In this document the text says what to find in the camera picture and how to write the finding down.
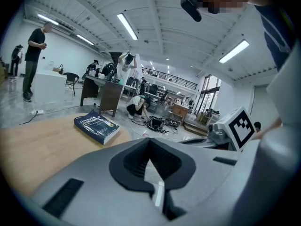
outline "black t-shirt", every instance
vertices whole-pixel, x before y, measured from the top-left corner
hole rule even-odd
[[[42,32],[40,28],[34,30],[29,37],[28,41],[36,42],[36,43],[44,43],[45,42],[45,34]],[[25,61],[33,61],[38,62],[39,56],[41,53],[41,49],[38,47],[28,46]]]

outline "wooden table surface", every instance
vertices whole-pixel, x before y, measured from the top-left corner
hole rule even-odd
[[[103,146],[74,126],[74,118],[83,115],[86,114],[1,130],[0,164],[10,186],[30,196],[41,183],[75,159],[131,140],[121,127]]]

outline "shoe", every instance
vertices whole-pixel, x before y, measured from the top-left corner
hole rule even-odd
[[[32,101],[32,99],[30,98],[30,96],[29,96],[29,94],[27,92],[23,93],[23,100],[25,102],[31,102]]]
[[[30,90],[30,88],[28,89],[27,93],[28,93],[30,96],[33,96],[33,92]]]

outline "power strip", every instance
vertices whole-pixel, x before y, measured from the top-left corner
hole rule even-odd
[[[32,114],[32,115],[35,115],[35,114],[41,115],[41,114],[44,114],[44,111],[43,111],[43,110],[40,110],[40,111],[38,111],[38,110],[33,110],[33,111],[31,112],[31,114]]]

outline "white ceiling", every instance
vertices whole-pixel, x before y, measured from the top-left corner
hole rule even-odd
[[[121,12],[138,41],[118,20]],[[194,66],[196,73],[203,70],[232,84],[275,68],[253,6],[217,15],[202,11],[202,21],[197,23],[181,8],[180,0],[26,0],[26,18],[38,21],[38,13],[58,21],[68,36],[81,34],[91,40],[104,55],[130,49],[144,61],[166,64],[169,58],[168,64],[175,68]],[[219,63],[222,53],[242,39],[250,46],[227,63]]]

